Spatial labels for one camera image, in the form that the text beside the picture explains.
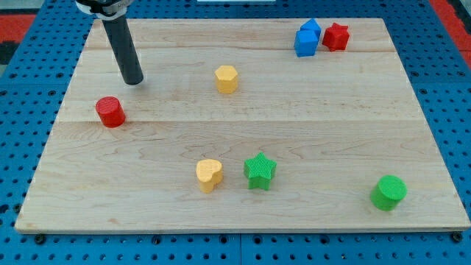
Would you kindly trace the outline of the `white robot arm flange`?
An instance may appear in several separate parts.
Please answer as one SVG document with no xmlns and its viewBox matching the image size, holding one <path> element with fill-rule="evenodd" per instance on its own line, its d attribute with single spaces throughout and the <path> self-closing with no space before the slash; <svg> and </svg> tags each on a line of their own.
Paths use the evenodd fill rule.
<svg viewBox="0 0 471 265">
<path fill-rule="evenodd" d="M 134 0 L 76 0 L 77 8 L 85 14 L 112 21 L 126 14 Z"/>
</svg>

